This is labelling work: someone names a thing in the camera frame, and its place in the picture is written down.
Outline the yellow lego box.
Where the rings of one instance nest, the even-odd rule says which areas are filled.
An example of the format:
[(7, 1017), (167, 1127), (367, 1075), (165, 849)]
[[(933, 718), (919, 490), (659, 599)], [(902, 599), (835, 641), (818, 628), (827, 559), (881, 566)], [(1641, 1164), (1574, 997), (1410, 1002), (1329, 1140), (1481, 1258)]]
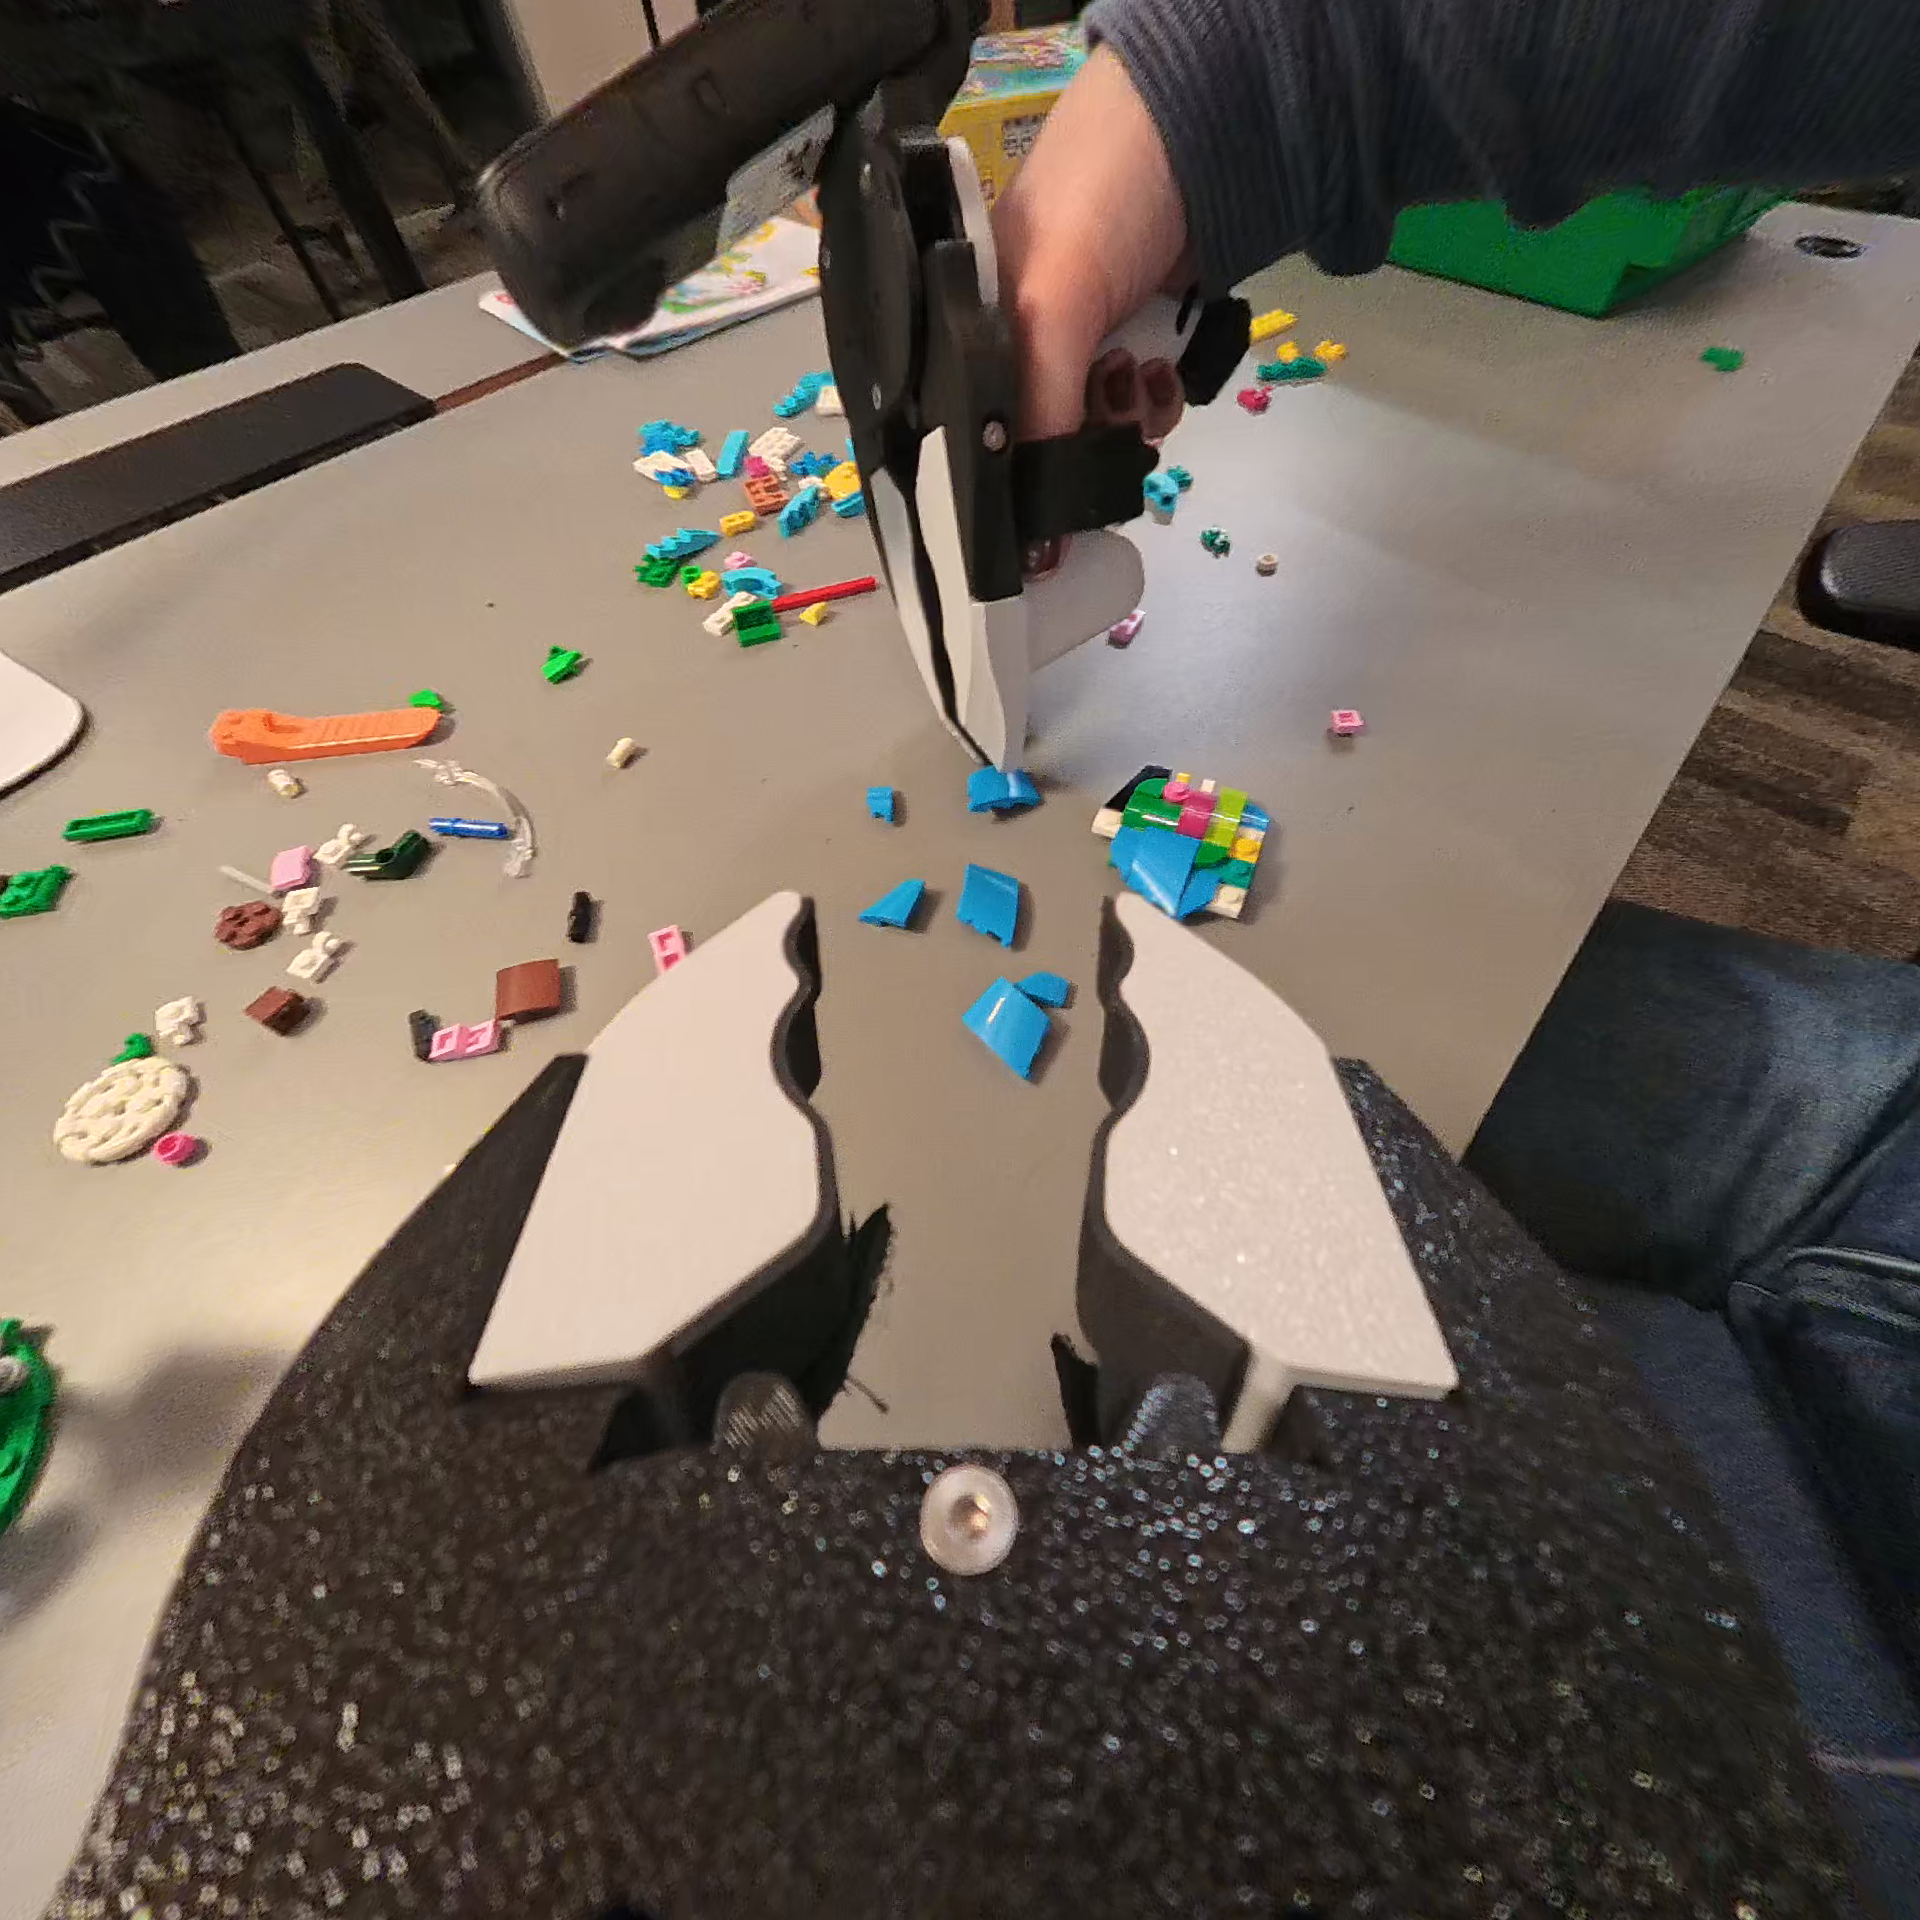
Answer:
[(973, 33), (970, 73), (939, 118), (939, 140), (970, 150), (984, 205), (1009, 189), (1083, 60), (1087, 33), (1080, 19)]

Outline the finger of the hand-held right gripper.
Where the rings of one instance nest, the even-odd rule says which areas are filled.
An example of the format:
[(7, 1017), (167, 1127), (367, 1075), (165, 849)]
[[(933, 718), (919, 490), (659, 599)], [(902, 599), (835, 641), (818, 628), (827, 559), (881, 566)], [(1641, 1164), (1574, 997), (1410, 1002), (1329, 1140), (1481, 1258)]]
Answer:
[(998, 761), (998, 656), (989, 609), (973, 601), (952, 436), (930, 428), (909, 482), (870, 477), (870, 523), (901, 609), (909, 656), (946, 732), (979, 761)]
[(966, 743), (1015, 771), (1032, 704), (1032, 615), (1025, 599), (966, 601), (953, 638), (953, 723)]

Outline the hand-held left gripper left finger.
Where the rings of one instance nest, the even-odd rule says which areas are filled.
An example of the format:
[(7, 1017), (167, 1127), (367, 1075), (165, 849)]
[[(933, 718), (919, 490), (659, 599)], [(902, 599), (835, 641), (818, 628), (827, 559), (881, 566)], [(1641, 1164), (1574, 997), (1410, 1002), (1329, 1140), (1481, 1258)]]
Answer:
[(668, 1446), (704, 1438), (739, 1372), (827, 1412), (847, 1220), (810, 1108), (818, 983), (810, 897), (777, 890), (592, 1035), (469, 1390), (637, 1390)]

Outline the lego instruction booklet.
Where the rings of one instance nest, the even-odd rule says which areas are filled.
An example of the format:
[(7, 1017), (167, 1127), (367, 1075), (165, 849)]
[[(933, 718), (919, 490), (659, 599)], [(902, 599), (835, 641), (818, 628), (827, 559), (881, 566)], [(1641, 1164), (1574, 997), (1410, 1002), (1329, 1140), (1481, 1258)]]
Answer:
[(824, 292), (824, 235), (809, 220), (765, 220), (704, 270), (683, 273), (659, 295), (659, 309), (627, 332), (592, 338), (584, 348), (559, 348), (504, 292), (479, 292), (479, 309), (515, 325), (527, 340), (565, 355), (659, 355), (690, 348), (712, 332), (724, 332), (751, 315), (810, 303)]

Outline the pile of colourful lego pieces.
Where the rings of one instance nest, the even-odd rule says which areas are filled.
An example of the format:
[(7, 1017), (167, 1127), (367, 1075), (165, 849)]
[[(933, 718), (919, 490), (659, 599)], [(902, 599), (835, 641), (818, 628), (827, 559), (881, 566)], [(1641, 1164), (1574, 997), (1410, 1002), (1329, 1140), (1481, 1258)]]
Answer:
[(810, 609), (810, 615), (782, 615), (765, 601), (835, 578), (801, 582), (810, 550), (763, 556), (751, 543), (789, 548), (818, 524), (863, 524), (870, 490), (852, 438), (809, 442), (809, 428), (842, 420), (835, 380), (824, 365), (789, 380), (763, 428), (724, 428), (712, 438), (683, 420), (643, 420), (631, 477), (656, 487), (680, 523), (643, 543), (631, 582), (659, 599), (683, 599), (699, 614), (699, 628), (736, 646), (777, 641), (789, 624), (824, 628), (842, 601)]

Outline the orange lego brick separator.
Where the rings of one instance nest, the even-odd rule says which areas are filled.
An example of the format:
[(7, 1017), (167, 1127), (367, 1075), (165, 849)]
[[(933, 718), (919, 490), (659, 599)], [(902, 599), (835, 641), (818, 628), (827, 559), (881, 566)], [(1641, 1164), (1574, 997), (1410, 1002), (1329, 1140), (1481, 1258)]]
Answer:
[(285, 711), (219, 711), (208, 718), (208, 748), (246, 768), (298, 768), (331, 756), (413, 748), (441, 732), (442, 711), (345, 711), (345, 713), (285, 713)]

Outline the multicoloured partial lego build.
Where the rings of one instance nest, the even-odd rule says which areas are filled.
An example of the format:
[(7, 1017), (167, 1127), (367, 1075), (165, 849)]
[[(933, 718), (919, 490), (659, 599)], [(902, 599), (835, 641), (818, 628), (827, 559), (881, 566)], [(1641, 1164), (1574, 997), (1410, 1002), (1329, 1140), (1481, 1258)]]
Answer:
[(1168, 768), (1140, 768), (1092, 813), (1116, 884), (1182, 923), (1241, 923), (1272, 830), (1272, 813), (1241, 787)]

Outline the white round lego plate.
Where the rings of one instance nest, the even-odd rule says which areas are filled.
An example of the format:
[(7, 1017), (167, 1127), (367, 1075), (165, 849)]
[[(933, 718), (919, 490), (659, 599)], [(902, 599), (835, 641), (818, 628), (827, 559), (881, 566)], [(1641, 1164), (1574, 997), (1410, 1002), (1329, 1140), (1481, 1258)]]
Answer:
[(53, 1146), (64, 1164), (125, 1164), (179, 1121), (187, 1093), (195, 1075), (167, 1056), (112, 1062), (64, 1099)]

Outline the large blue lego slope piece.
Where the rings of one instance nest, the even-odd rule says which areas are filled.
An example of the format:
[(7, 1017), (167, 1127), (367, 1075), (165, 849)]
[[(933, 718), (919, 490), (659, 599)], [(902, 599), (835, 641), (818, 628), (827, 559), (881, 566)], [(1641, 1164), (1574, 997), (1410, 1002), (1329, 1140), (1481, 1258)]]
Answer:
[(999, 974), (966, 1004), (962, 1026), (1025, 1084), (1051, 1035), (1051, 1011)]

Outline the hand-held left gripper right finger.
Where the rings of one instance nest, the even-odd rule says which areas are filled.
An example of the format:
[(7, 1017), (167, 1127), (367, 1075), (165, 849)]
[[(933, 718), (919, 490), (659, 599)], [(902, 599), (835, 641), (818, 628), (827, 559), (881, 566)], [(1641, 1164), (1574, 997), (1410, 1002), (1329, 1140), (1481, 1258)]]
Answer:
[(1297, 1390), (1445, 1399), (1458, 1372), (1324, 1035), (1140, 895), (1099, 918), (1099, 1088), (1080, 1328), (1092, 1435), (1207, 1386), (1224, 1448)]

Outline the person's right forearm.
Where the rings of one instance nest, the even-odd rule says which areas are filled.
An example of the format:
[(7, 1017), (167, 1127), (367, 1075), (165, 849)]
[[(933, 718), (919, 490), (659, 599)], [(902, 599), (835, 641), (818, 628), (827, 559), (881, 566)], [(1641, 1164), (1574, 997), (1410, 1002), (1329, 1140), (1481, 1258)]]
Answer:
[(1810, 189), (1920, 153), (1913, 0), (1092, 3), (1207, 292), (1380, 270), (1416, 205), (1556, 224), (1615, 189)]

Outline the person's legs in jeans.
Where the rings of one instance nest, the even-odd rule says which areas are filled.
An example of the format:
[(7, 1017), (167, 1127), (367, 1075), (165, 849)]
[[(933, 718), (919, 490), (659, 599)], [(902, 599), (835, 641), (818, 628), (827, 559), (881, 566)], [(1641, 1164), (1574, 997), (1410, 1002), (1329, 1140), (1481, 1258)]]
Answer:
[(1468, 1164), (1600, 1287), (1735, 1531), (1858, 1906), (1913, 1914), (1913, 962), (1605, 905)]

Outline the green plastic bin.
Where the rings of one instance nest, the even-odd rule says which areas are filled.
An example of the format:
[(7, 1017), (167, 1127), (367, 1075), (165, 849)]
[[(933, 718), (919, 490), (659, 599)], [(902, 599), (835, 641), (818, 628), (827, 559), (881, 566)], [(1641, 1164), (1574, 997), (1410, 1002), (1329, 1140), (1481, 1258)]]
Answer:
[(1390, 266), (1494, 295), (1607, 315), (1735, 247), (1783, 192), (1618, 189), (1556, 224), (1516, 224), (1506, 205), (1420, 205), (1393, 220)]

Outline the person's right hand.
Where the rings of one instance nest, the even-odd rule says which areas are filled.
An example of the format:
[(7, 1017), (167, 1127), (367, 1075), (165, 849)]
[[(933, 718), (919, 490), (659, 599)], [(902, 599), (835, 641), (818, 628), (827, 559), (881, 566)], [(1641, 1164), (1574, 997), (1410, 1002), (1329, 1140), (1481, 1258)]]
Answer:
[(1021, 438), (1080, 436), (1108, 332), (1192, 278), (1184, 200), (1115, 45), (1092, 45), (1062, 85), (989, 229), (1021, 365)]

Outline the transparent curved lego piece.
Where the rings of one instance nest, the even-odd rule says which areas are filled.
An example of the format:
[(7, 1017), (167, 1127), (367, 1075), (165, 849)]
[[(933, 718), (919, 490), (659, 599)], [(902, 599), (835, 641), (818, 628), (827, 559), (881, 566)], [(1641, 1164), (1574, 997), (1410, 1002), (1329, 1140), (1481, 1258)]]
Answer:
[(499, 858), (504, 858), (504, 876), (530, 876), (537, 867), (537, 822), (530, 813), (515, 800), (511, 787), (449, 761), (449, 756), (413, 756), (413, 768), (433, 783), (433, 787), (449, 787), (449, 791), (467, 791), (467, 796), (479, 796), (490, 800), (495, 813), (479, 815), (479, 813), (441, 813), (441, 815), (479, 815), (479, 822), (511, 822), (515, 836), (511, 841), (495, 841)]

